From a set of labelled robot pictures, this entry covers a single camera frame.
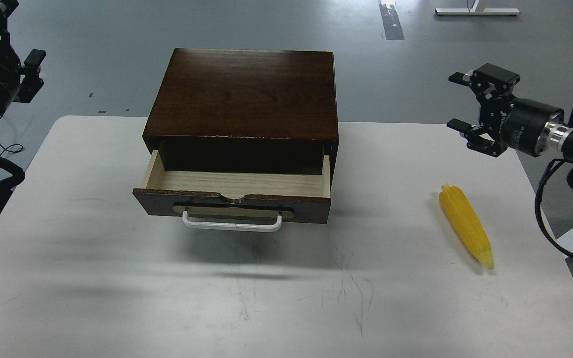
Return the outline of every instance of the wooden cabinet top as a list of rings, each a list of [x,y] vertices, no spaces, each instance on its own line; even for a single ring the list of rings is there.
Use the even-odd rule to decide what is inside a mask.
[[[177,48],[143,131],[161,136],[337,143],[333,54]]]

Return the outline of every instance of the white table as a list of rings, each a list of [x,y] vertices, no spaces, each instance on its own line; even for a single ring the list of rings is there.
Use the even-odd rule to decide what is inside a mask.
[[[61,118],[0,216],[0,357],[573,357],[573,279],[515,152],[341,123],[327,225],[201,231],[132,197],[143,118]],[[485,271],[437,202],[463,188]]]

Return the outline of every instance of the gray floor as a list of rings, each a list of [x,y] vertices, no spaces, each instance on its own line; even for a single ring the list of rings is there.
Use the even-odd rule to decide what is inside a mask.
[[[21,57],[46,50],[46,85],[32,104],[11,106],[0,138],[25,146],[11,159],[26,168],[61,116],[148,115],[175,47],[332,51],[341,121],[473,121],[473,95],[447,78],[486,62],[521,75],[517,96],[570,111],[573,1],[490,4],[521,14],[437,17],[435,7],[466,2],[398,0],[405,40],[389,41],[378,0],[25,0],[9,20],[12,45]],[[421,151],[421,143],[408,150]],[[554,156],[520,156],[533,185]],[[573,227],[573,193],[563,173],[547,193],[544,210],[559,236]]]

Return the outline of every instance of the dark wood surface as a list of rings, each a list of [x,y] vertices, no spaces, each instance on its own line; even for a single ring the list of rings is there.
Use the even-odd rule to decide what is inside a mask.
[[[279,195],[246,195],[241,199],[227,199],[216,192],[191,192],[136,188],[132,192],[149,215],[182,216],[173,210],[175,205],[236,206],[239,208],[284,209],[295,215],[285,222],[326,224],[330,210],[327,197]]]
[[[143,132],[336,144],[332,52],[174,50]]]

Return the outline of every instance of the yellow corn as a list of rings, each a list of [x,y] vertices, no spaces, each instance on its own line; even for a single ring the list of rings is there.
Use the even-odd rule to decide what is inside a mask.
[[[441,186],[439,202],[466,249],[488,269],[494,268],[492,247],[475,210],[457,186]]]

